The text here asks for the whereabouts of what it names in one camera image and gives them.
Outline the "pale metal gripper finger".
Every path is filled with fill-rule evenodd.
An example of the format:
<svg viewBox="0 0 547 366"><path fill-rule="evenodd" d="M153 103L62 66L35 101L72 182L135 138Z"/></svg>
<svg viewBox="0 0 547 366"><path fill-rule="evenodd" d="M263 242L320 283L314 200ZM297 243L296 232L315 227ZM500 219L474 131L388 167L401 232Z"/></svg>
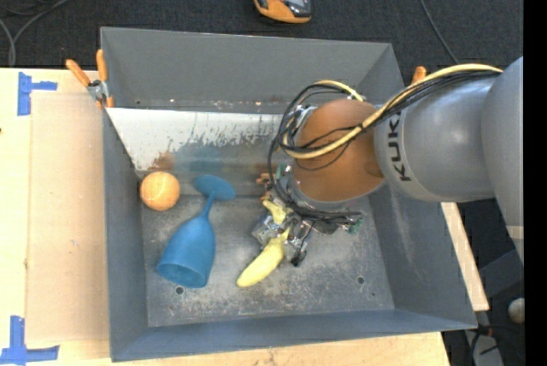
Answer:
<svg viewBox="0 0 547 366"><path fill-rule="evenodd" d="M260 246L266 246L271 239L275 239L279 236L278 229L279 225L271 215L263 215L258 219L251 234L258 241Z"/></svg>
<svg viewBox="0 0 547 366"><path fill-rule="evenodd" d="M286 261L294 267L301 265L307 255L308 228L290 231L286 239Z"/></svg>

